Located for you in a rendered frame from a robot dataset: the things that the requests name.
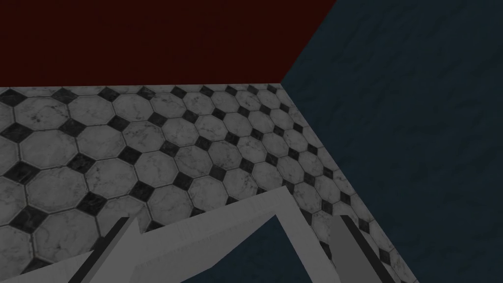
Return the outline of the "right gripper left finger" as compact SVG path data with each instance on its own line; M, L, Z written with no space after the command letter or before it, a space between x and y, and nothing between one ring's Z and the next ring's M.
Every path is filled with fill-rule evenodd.
M130 283L139 257L138 220L121 217L68 283Z

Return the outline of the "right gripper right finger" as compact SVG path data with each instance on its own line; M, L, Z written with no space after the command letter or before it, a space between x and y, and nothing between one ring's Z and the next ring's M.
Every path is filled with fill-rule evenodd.
M341 283L396 283L348 215L332 217L329 247Z

